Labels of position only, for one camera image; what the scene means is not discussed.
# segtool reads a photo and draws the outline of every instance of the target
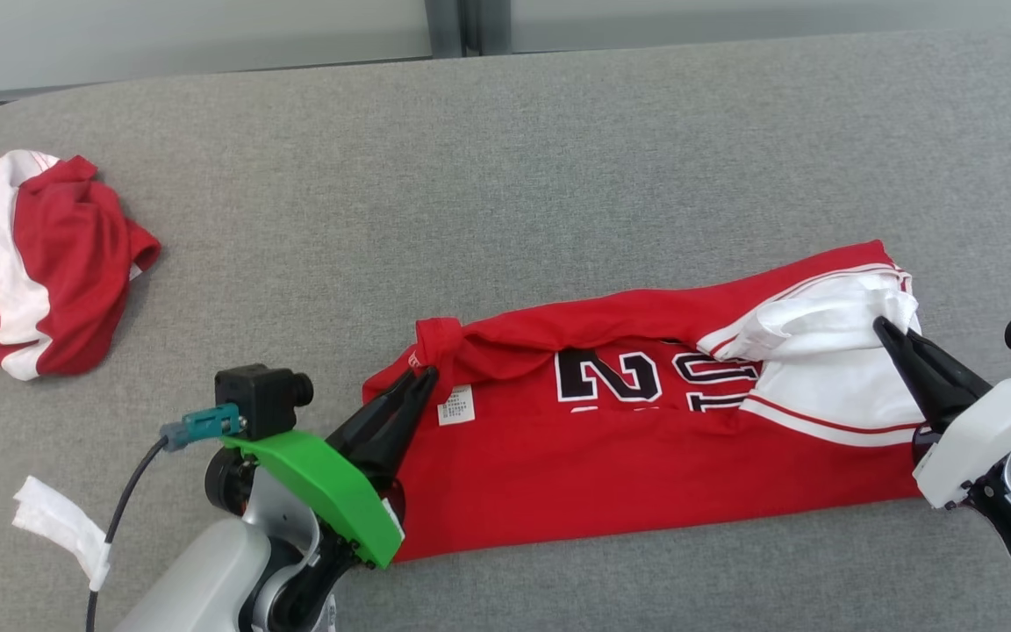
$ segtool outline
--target red fabric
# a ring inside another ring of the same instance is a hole
[[[95,165],[73,157],[17,187],[12,245],[24,272],[49,292],[49,314],[36,324],[52,339],[36,360],[39,375],[73,375],[100,363],[123,315],[129,267],[148,269],[160,253],[158,241],[123,216],[116,192],[95,176]],[[0,363],[25,347],[0,343]]]
[[[880,242],[715,287],[631,290],[465,327],[422,321],[417,344],[363,388],[368,401],[409,365],[439,369],[400,471],[408,509],[397,559],[915,495],[907,445],[846,447],[735,408],[691,412],[688,382],[674,366],[703,337],[771,296],[870,263],[891,264]],[[622,401],[598,388],[598,400],[558,400],[555,352],[568,348],[594,349],[615,368],[621,355],[645,353],[662,392],[653,401]],[[758,369],[699,369],[720,365]],[[466,383],[474,384],[475,420],[441,427],[434,404]],[[743,396],[751,385],[697,388]],[[598,410],[572,413],[582,405]]]

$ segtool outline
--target red and white shirt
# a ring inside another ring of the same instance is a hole
[[[17,379],[96,367],[129,280],[158,258],[95,176],[83,157],[0,157],[0,364]]]
[[[401,466],[398,559],[915,495],[922,417],[871,323],[918,330],[916,307],[870,242],[714,287],[421,321],[363,389],[441,376]]]

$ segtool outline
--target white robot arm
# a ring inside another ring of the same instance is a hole
[[[914,439],[920,491],[937,509],[985,516],[1011,556],[1011,377],[991,388],[922,336],[884,319],[875,329],[926,419]]]

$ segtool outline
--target black number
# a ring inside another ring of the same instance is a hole
[[[616,371],[593,349],[565,349],[556,355],[556,387],[561,401],[599,398],[595,376],[621,401],[653,401],[662,394],[657,364],[645,353],[623,353]]]
[[[703,353],[678,353],[673,356],[674,368],[688,383],[719,383],[734,380],[757,380],[758,371],[750,364],[722,363]]]
[[[712,409],[737,409],[746,399],[745,395],[705,395],[703,392],[686,392],[688,409],[703,413]]]

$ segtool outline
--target gray fabric surface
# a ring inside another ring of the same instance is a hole
[[[1,107],[0,153],[16,148],[96,162],[166,250],[95,372],[0,370],[0,629],[84,615],[76,561],[10,526],[25,475],[107,524],[216,369],[303,369],[302,427],[326,432],[421,317],[718,283],[879,237],[928,335],[1011,375],[1011,31],[104,85]],[[212,449],[144,477],[100,629],[216,516]],[[350,632],[1011,629],[990,529],[915,501],[450,555],[337,595]]]

